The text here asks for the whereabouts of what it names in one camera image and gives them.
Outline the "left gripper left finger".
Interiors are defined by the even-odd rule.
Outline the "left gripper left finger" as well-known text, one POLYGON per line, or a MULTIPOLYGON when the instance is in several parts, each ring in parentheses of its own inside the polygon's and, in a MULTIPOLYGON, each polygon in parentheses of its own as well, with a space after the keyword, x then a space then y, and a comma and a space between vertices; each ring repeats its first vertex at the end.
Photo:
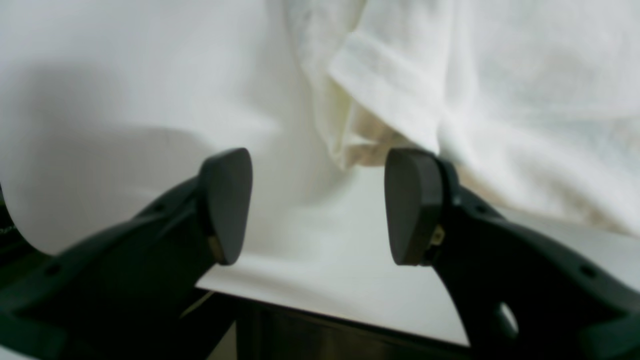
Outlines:
POLYGON ((242 252, 252 158, 233 148, 1 292, 1 345, 40 360, 204 360, 237 316, 199 279, 242 252))

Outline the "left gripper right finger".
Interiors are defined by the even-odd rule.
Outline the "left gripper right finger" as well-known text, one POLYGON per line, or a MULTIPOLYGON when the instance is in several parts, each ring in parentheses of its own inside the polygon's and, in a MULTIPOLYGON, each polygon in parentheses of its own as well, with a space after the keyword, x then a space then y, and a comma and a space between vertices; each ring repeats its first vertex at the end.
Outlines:
POLYGON ((391 256, 434 269, 478 360, 637 360, 639 293, 503 217, 454 166, 395 148, 384 165, 391 256))

